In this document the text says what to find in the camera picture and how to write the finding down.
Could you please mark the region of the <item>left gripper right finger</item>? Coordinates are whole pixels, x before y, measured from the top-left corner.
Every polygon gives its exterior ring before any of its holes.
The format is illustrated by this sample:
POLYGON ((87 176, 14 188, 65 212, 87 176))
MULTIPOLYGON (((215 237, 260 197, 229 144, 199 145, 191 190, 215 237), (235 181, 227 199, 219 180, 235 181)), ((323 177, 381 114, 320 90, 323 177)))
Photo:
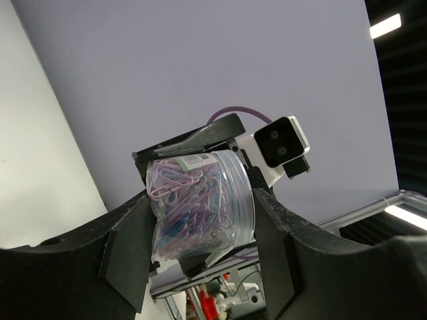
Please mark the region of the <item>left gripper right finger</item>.
POLYGON ((373 247, 336 236, 255 189, 270 319, 425 319, 426 238, 373 247))

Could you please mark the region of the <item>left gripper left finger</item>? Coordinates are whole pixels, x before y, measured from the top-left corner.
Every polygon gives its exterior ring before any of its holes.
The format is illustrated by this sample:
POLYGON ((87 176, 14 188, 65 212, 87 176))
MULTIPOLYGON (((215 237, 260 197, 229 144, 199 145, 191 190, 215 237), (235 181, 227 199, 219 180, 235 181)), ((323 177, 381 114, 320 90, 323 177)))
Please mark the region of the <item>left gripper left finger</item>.
POLYGON ((134 319, 155 217, 140 193, 74 230, 1 251, 2 319, 134 319))

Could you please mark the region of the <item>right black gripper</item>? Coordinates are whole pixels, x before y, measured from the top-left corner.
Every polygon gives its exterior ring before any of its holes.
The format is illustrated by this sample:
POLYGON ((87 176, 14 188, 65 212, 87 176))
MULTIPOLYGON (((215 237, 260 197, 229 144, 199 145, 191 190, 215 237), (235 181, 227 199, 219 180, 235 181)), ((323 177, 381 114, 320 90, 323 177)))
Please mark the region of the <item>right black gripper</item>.
POLYGON ((196 277, 256 248, 253 191, 272 184, 245 147, 226 143, 245 132, 232 113, 132 154, 145 186, 141 248, 152 269, 177 260, 196 277))

